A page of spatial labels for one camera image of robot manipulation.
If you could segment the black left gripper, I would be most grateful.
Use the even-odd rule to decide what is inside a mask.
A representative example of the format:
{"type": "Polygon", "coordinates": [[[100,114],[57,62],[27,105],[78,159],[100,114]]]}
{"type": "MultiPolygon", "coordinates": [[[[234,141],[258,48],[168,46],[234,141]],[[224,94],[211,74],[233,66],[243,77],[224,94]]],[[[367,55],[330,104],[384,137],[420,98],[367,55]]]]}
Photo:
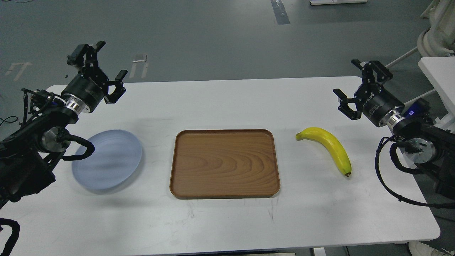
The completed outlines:
{"type": "Polygon", "coordinates": [[[88,108],[84,111],[86,113],[93,112],[102,99],[106,104],[116,103],[126,92],[123,78],[127,75],[127,70],[120,70],[115,79],[109,81],[99,67],[97,53],[104,45],[106,45],[104,41],[93,46],[81,44],[67,56],[67,64],[75,67],[78,73],[62,91],[61,96],[64,99],[69,97],[80,99],[88,108]],[[109,93],[110,86],[114,86],[112,93],[109,93]]]}

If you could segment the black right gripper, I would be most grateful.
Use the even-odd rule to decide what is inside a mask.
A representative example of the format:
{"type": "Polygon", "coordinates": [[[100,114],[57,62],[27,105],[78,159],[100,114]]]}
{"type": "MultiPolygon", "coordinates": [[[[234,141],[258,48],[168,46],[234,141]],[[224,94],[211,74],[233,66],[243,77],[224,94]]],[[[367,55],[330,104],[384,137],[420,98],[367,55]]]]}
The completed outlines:
{"type": "Polygon", "coordinates": [[[385,88],[385,82],[393,78],[393,74],[378,60],[362,62],[357,59],[351,63],[361,70],[362,83],[357,89],[354,98],[348,98],[340,89],[333,89],[338,97],[338,110],[351,120],[358,120],[365,115],[376,127],[385,126],[383,118],[392,111],[402,112],[404,104],[385,88]],[[355,103],[356,110],[349,107],[355,103]]]}

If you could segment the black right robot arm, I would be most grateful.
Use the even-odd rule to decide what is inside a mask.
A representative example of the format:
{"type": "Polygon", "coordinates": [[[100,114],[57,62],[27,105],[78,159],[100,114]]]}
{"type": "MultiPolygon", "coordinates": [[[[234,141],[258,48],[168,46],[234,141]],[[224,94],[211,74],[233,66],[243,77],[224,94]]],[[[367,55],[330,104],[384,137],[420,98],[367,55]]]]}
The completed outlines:
{"type": "Polygon", "coordinates": [[[374,159],[376,175],[385,190],[399,202],[437,209],[454,209],[451,203],[424,203],[399,195],[384,182],[380,173],[380,153],[392,142],[389,154],[394,166],[411,175],[424,174],[434,181],[434,191],[454,200],[454,134],[434,126],[428,117],[429,104],[419,100],[405,110],[404,104],[388,92],[384,83],[392,73],[377,60],[351,63],[361,70],[362,83],[349,98],[340,89],[333,89],[339,100],[338,110],[351,120],[365,116],[376,127],[388,127],[391,136],[383,137],[374,159]]]}

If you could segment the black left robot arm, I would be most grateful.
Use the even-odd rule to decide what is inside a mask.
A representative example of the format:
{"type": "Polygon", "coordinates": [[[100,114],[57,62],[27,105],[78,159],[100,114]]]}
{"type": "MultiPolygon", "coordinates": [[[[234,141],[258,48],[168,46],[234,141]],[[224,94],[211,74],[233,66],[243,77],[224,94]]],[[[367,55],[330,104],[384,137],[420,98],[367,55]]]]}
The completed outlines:
{"type": "Polygon", "coordinates": [[[78,73],[60,94],[22,89],[20,128],[0,145],[1,206],[40,193],[55,182],[53,170],[61,160],[86,159],[94,153],[91,142],[70,134],[66,126],[75,124],[81,112],[93,112],[102,100],[116,103],[126,91],[127,70],[110,80],[99,67],[97,54],[104,45],[104,41],[81,44],[68,55],[67,64],[78,73]]]}

